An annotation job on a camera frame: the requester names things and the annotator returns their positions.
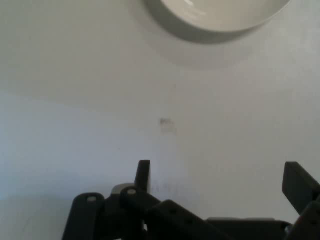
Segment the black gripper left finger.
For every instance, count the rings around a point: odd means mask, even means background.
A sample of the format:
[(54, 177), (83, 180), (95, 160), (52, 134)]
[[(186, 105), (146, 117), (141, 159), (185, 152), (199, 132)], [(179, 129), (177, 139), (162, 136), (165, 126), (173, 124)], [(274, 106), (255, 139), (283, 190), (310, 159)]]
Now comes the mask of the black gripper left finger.
[(225, 233), (171, 200), (149, 193), (150, 160), (138, 163), (134, 183), (77, 196), (64, 240), (223, 240)]

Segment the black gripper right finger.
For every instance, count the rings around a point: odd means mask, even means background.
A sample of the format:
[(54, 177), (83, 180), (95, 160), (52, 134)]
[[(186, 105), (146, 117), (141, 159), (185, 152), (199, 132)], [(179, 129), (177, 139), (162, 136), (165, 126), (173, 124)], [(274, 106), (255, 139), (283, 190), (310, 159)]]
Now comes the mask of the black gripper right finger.
[(285, 238), (287, 240), (318, 240), (320, 238), (320, 184), (298, 162), (286, 162), (282, 192), (299, 214)]

